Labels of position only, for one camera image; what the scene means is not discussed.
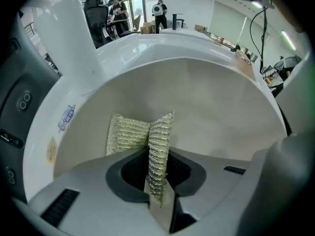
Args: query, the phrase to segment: white panel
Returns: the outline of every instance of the white panel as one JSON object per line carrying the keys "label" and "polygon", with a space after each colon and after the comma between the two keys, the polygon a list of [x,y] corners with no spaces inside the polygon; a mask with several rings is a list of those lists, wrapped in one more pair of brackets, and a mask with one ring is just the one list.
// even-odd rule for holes
{"label": "white panel", "polygon": [[215,1],[210,24],[210,32],[237,43],[244,24],[245,15],[237,10]]}
{"label": "white panel", "polygon": [[[254,46],[252,39],[251,39],[250,25],[251,25],[251,20],[249,18],[247,18],[245,25],[244,25],[243,32],[242,32],[240,40],[239,40],[239,44],[242,47],[248,48],[249,51],[251,51],[251,52],[255,53],[257,56],[259,56],[259,53],[258,53],[258,51],[257,51],[256,47]],[[263,32],[262,27],[260,27],[258,24],[253,22],[252,23],[252,38],[253,38],[253,40],[254,40],[254,42],[255,42],[255,44],[256,44],[256,46],[260,52],[261,52],[262,32]],[[269,36],[269,34],[266,33],[265,34],[265,43],[266,43],[268,36]]]}

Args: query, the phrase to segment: desk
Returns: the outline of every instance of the desk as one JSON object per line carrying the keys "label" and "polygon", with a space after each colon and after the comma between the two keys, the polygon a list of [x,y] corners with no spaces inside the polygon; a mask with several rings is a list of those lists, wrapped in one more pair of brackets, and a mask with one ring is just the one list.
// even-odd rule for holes
{"label": "desk", "polygon": [[123,22],[128,22],[127,19],[123,19],[123,20],[116,20],[116,21],[111,21],[109,23],[107,23],[107,28],[111,28],[111,32],[114,32],[113,26],[120,24],[122,31],[128,31],[128,29],[125,28],[124,24],[122,24]]}

